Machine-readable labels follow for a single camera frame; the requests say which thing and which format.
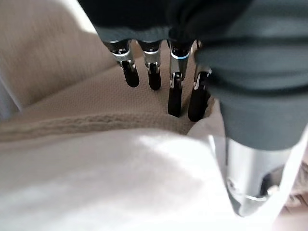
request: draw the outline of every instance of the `robotic finger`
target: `robotic finger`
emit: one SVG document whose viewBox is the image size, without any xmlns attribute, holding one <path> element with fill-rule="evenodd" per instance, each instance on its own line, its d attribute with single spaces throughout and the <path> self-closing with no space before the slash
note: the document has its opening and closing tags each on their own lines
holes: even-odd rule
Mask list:
<svg viewBox="0 0 308 231">
<path fill-rule="evenodd" d="M 149 85 L 151 89 L 158 90 L 161 86 L 160 77 L 160 45 L 162 41 L 138 41 L 143 50 L 144 64 L 148 70 Z"/>
<path fill-rule="evenodd" d="M 122 68 L 127 84 L 135 88 L 139 85 L 139 76 L 130 48 L 130 40 L 103 42 Z"/>
<path fill-rule="evenodd" d="M 168 113 L 179 117 L 181 112 L 182 88 L 192 42 L 169 41 L 170 89 Z"/>
<path fill-rule="evenodd" d="M 206 87 L 206 79 L 210 74 L 211 70 L 209 68 L 202 68 L 200 65 L 196 66 L 193 89 L 188 106 L 188 118 L 192 122 L 197 122 L 204 116 L 207 101 L 211 96 Z"/>
</svg>

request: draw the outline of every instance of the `beige fabric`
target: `beige fabric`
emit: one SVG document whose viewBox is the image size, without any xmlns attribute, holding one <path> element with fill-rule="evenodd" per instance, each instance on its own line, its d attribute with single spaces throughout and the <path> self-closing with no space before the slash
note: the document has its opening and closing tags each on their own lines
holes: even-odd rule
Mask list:
<svg viewBox="0 0 308 231">
<path fill-rule="evenodd" d="M 167 114 L 166 43 L 162 46 L 162 88 L 156 92 L 148 86 L 140 49 L 132 43 L 135 56 L 140 57 L 136 66 L 141 79 L 133 89 L 98 36 L 86 29 L 91 31 L 91 25 L 75 0 L 0 2 L 1 67 L 21 105 L 28 106 L 0 125 L 0 140 L 140 127 L 187 133 L 192 126 L 187 107 L 193 58 L 183 89 L 183 116 L 175 118 Z"/>
<path fill-rule="evenodd" d="M 76 0 L 0 1 L 0 70 L 22 107 L 115 62 Z"/>
<path fill-rule="evenodd" d="M 111 67 L 105 72 L 50 96 L 0 124 L 0 141 L 34 138 L 42 135 L 120 128 L 163 128 L 186 134 L 193 125 L 187 117 L 192 90 L 194 64 L 190 59 L 183 88 L 183 115 L 167 114 L 169 91 L 167 50 L 162 51 L 162 88 L 148 86 L 143 59 L 136 60 L 140 85 L 130 88 L 122 70 Z"/>
</svg>

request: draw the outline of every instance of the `white cloth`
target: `white cloth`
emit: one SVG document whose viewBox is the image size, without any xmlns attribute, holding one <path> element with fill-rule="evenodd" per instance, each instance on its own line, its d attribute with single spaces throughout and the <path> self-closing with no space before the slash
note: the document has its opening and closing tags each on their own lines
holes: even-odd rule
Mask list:
<svg viewBox="0 0 308 231">
<path fill-rule="evenodd" d="M 210 147 L 185 136 L 132 129 L 0 150 L 3 231 L 203 231 L 235 222 Z"/>
</svg>

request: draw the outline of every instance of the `robotic hand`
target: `robotic hand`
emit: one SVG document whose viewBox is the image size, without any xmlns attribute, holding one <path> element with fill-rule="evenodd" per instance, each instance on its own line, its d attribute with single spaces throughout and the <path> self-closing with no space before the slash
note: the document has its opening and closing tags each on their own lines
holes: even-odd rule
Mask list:
<svg viewBox="0 0 308 231">
<path fill-rule="evenodd" d="M 191 45 L 200 41 L 189 118 L 203 117 L 207 91 L 219 99 L 228 137 L 226 186 L 234 211 L 251 215 L 282 190 L 288 162 L 301 158 L 292 148 L 308 122 L 306 0 L 79 3 L 131 87 L 139 78 L 129 41 L 136 39 L 144 51 L 153 90 L 160 88 L 160 42 L 169 41 L 168 112 L 173 116 L 180 116 Z"/>
</svg>

